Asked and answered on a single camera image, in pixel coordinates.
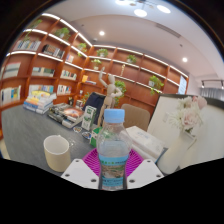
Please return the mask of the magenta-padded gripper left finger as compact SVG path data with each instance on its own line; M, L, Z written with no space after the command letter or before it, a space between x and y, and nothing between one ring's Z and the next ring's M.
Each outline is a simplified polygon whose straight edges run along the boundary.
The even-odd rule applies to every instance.
M99 185L100 163L97 150L93 149L82 159L74 159L61 177L78 186L97 189Z

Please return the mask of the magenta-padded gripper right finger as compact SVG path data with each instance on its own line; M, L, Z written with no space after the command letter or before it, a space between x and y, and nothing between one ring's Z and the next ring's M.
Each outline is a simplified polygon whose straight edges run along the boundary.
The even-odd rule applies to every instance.
M141 188L164 177L151 159L143 159L134 150L129 153L125 172L128 189Z

